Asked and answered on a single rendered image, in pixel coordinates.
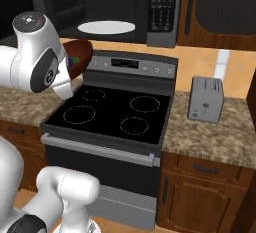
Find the purple eggplant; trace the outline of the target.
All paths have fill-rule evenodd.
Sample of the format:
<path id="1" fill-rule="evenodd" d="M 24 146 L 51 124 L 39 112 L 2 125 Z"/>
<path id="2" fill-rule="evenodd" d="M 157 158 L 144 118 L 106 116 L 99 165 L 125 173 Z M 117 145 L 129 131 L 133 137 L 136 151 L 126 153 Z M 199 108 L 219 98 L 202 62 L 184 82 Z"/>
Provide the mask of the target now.
<path id="1" fill-rule="evenodd" d="M 69 57 L 68 58 L 68 71 L 70 73 L 77 73 L 80 71 L 80 58 Z"/>

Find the grey toaster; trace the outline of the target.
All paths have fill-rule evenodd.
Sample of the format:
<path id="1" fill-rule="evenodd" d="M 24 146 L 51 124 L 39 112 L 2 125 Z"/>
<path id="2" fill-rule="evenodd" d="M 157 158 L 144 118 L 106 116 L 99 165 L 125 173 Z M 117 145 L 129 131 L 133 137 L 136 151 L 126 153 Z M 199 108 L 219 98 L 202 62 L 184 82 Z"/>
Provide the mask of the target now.
<path id="1" fill-rule="evenodd" d="M 191 83 L 187 117 L 210 123 L 218 123 L 224 104 L 222 80 L 194 76 Z"/>

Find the dark brown tall cupboard side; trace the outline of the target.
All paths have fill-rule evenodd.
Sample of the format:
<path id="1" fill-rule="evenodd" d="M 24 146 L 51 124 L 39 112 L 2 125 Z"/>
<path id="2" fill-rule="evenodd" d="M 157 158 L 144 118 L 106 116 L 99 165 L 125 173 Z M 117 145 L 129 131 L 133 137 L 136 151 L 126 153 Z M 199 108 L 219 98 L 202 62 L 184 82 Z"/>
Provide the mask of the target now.
<path id="1" fill-rule="evenodd" d="M 246 97 L 247 106 L 250 111 L 251 119 L 256 131 L 256 70 L 254 71 L 252 81 Z"/>

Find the brown bowl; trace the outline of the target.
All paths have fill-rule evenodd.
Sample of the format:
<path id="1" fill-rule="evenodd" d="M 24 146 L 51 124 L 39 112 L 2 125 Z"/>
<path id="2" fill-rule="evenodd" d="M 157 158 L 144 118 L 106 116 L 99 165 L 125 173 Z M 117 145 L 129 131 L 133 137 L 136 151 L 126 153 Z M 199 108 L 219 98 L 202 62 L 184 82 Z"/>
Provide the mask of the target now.
<path id="1" fill-rule="evenodd" d="M 64 43 L 63 46 L 67 52 L 68 58 L 80 58 L 80 71 L 77 73 L 70 73 L 68 71 L 70 78 L 75 79 L 82 74 L 89 65 L 93 55 L 93 46 L 88 40 L 69 41 Z"/>

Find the black microwave oven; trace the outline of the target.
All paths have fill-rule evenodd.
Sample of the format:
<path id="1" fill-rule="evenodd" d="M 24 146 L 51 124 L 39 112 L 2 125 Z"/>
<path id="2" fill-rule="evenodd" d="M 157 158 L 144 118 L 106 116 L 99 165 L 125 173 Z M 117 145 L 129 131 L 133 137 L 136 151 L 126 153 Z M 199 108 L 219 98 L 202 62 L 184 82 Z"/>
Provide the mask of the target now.
<path id="1" fill-rule="evenodd" d="M 180 0 L 33 0 L 64 38 L 140 43 L 152 47 L 176 45 Z M 135 30 L 124 34 L 98 35 L 78 30 L 92 21 L 133 23 Z"/>

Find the grey oven bottom drawer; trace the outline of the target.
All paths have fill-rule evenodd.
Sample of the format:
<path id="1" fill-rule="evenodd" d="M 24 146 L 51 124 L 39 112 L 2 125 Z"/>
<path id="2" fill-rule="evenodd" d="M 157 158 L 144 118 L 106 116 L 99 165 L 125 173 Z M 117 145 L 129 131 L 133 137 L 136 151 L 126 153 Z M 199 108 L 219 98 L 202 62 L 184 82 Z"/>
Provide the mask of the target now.
<path id="1" fill-rule="evenodd" d="M 142 230 L 155 228 L 157 199 L 109 186 L 100 186 L 95 202 L 87 206 L 91 216 L 104 217 Z"/>

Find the brown wall cupboard door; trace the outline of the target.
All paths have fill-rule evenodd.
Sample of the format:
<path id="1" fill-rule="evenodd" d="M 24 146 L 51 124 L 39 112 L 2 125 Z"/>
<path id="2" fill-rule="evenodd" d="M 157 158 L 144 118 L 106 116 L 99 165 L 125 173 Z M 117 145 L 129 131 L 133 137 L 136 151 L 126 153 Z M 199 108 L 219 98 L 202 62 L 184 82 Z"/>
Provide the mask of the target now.
<path id="1" fill-rule="evenodd" d="M 193 0 L 185 35 L 187 6 L 181 0 L 178 45 L 256 51 L 256 0 Z"/>

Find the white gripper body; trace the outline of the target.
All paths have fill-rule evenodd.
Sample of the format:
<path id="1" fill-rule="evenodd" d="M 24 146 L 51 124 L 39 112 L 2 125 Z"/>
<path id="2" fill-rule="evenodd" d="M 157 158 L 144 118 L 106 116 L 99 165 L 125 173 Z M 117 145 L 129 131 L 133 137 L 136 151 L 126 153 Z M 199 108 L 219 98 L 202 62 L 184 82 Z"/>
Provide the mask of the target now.
<path id="1" fill-rule="evenodd" d="M 73 90 L 70 82 L 55 83 L 52 85 L 54 92 L 63 100 L 73 96 Z"/>

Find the brown drawer front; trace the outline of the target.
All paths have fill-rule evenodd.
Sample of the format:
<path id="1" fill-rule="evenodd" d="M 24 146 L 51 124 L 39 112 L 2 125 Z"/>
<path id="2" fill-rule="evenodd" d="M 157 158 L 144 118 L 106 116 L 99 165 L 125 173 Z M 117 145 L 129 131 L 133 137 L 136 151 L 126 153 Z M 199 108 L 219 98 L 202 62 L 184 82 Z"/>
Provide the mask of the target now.
<path id="1" fill-rule="evenodd" d="M 175 170 L 189 176 L 236 183 L 240 182 L 242 176 L 242 168 L 239 166 L 205 159 L 174 155 L 173 163 Z"/>
<path id="2" fill-rule="evenodd" d="M 38 127 L 0 120 L 0 134 L 12 140 L 39 142 L 41 133 Z"/>

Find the black oven door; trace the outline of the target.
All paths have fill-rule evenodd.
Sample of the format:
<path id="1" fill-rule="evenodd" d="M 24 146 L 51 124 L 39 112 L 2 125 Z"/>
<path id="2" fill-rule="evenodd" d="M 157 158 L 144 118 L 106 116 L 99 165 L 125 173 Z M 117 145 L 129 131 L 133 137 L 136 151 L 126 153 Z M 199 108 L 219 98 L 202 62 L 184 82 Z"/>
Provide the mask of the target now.
<path id="1" fill-rule="evenodd" d="M 86 154 L 56 146 L 46 146 L 47 163 L 85 172 L 104 186 L 150 197 L 158 196 L 160 168 Z"/>

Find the brown base cupboard door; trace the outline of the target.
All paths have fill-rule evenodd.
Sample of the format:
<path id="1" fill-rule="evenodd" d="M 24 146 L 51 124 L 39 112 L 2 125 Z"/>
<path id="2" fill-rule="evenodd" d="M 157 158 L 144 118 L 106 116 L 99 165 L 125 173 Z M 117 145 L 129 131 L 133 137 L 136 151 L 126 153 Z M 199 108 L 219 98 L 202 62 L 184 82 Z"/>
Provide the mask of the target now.
<path id="1" fill-rule="evenodd" d="M 24 160 L 21 188 L 36 191 L 37 174 L 47 165 L 45 147 L 31 142 L 19 142 L 17 148 Z"/>
<path id="2" fill-rule="evenodd" d="M 162 204 L 165 176 L 169 185 Z M 241 187 L 163 171 L 156 223 L 180 233 L 231 233 L 245 192 Z"/>

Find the black microwave door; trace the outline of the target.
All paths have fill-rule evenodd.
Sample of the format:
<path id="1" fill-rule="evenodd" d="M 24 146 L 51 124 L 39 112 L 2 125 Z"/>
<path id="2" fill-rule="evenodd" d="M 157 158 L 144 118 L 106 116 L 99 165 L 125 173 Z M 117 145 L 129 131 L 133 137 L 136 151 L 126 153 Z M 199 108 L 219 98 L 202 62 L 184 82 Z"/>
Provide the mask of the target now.
<path id="1" fill-rule="evenodd" d="M 34 10 L 32 0 L 0 0 L 0 40 L 13 33 L 12 21 L 16 15 Z"/>

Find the black and grey stove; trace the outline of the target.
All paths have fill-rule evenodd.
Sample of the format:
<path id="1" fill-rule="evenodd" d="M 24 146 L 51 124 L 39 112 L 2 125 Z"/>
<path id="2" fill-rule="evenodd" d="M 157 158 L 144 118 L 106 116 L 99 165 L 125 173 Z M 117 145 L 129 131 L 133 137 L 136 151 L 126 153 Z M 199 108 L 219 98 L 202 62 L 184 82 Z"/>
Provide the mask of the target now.
<path id="1" fill-rule="evenodd" d="M 96 50 L 83 83 L 40 125 L 42 135 L 160 159 L 175 92 L 175 58 Z"/>

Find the white microwave turntable plate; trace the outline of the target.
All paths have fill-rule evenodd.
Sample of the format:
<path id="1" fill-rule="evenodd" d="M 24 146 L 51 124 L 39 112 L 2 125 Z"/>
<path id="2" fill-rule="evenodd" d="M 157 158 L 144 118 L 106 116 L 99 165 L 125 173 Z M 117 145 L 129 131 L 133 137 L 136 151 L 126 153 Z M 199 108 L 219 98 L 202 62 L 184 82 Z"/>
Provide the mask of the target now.
<path id="1" fill-rule="evenodd" d="M 80 24 L 78 30 L 88 34 L 114 35 L 132 32 L 135 25 L 123 21 L 92 21 Z"/>

